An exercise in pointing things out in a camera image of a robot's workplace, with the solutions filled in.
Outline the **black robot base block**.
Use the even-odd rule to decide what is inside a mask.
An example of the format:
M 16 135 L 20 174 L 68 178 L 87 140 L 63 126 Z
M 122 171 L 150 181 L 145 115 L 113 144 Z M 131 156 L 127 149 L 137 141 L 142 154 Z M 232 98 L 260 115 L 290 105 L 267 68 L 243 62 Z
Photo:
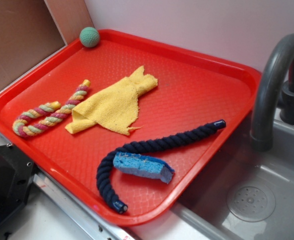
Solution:
M 27 203 L 34 162 L 17 146 L 0 145 L 0 226 Z

